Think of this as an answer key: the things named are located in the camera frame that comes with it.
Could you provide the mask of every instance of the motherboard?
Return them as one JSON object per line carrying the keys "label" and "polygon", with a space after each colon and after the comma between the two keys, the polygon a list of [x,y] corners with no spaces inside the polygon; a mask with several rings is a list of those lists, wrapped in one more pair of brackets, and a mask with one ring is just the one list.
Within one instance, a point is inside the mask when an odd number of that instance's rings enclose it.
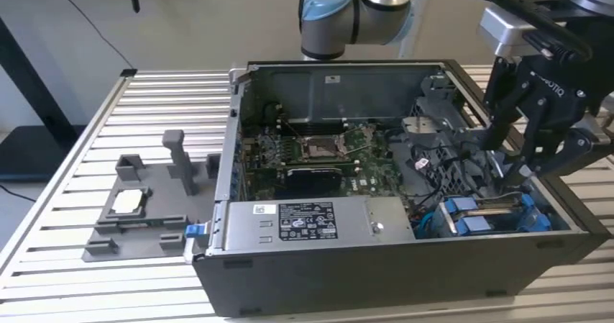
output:
{"label": "motherboard", "polygon": [[243,139],[247,199],[397,196],[403,176],[377,124],[261,127]]}

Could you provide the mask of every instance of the black pole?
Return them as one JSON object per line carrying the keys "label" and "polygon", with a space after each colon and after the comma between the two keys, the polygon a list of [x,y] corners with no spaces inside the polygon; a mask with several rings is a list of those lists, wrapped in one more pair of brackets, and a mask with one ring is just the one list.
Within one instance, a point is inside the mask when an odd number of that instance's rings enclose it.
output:
{"label": "black pole", "polygon": [[0,17],[0,65],[38,115],[58,146],[66,151],[77,133]]}

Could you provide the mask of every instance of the black cable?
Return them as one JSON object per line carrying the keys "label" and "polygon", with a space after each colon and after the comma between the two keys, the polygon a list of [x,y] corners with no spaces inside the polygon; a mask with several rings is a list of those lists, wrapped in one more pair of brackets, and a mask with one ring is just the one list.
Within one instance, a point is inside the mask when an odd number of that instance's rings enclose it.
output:
{"label": "black cable", "polygon": [[34,199],[30,199],[29,197],[22,196],[22,195],[20,195],[20,194],[16,194],[16,193],[12,192],[10,190],[8,190],[8,189],[4,187],[4,185],[0,185],[0,188],[1,188],[4,191],[6,191],[6,193],[8,193],[9,195],[13,195],[14,197],[18,197],[18,198],[21,198],[21,199],[25,199],[26,201],[36,202]]}
{"label": "black cable", "polygon": [[575,60],[584,62],[592,57],[592,49],[588,44],[568,30],[552,22],[543,14],[531,10],[531,8],[518,0],[486,0],[499,6],[506,12],[519,17],[535,29],[543,32],[552,40],[575,53]]}
{"label": "black cable", "polygon": [[135,66],[131,64],[131,62],[128,61],[128,59],[124,57],[124,55],[121,54],[121,52],[119,52],[117,48],[113,46],[113,44],[111,44],[111,42],[107,40],[107,38],[104,37],[103,33],[100,32],[100,30],[97,29],[96,25],[93,24],[92,20],[89,19],[89,17],[86,17],[84,11],[80,9],[80,7],[74,4],[74,2],[72,0],[68,0],[68,2],[73,5],[74,9],[80,12],[81,16],[84,17],[84,19],[86,20],[86,22],[89,23],[89,25],[92,26],[93,30],[96,31],[97,35],[100,36],[101,40],[107,43],[107,45],[111,46],[111,48],[113,49],[113,51],[119,54],[119,56],[121,57],[121,59],[124,60],[125,64],[128,64],[128,66],[131,67],[131,69],[135,68]]}
{"label": "black cable", "polygon": [[305,0],[299,0],[299,31],[303,31],[303,4]]}

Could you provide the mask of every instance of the barcode sticker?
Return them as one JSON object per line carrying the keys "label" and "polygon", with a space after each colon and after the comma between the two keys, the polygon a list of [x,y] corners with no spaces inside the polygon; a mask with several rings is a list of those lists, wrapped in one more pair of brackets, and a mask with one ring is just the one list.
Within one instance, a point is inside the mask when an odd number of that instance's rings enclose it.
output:
{"label": "barcode sticker", "polygon": [[276,214],[277,204],[255,204],[253,214]]}

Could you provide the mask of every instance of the wall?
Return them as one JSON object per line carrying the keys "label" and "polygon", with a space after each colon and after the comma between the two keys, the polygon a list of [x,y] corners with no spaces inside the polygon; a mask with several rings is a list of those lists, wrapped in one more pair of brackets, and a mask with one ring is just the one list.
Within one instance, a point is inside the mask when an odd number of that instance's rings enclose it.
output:
{"label": "wall", "polygon": [[[300,58],[297,0],[73,0],[136,68],[243,66]],[[72,123],[86,123],[127,67],[66,0],[0,0],[0,16]],[[352,46],[348,58],[395,58],[397,47]],[[38,124],[0,76],[0,130]]]}
{"label": "wall", "polygon": [[464,64],[492,62],[476,30],[487,2],[428,0],[415,40],[414,58],[451,58]]}

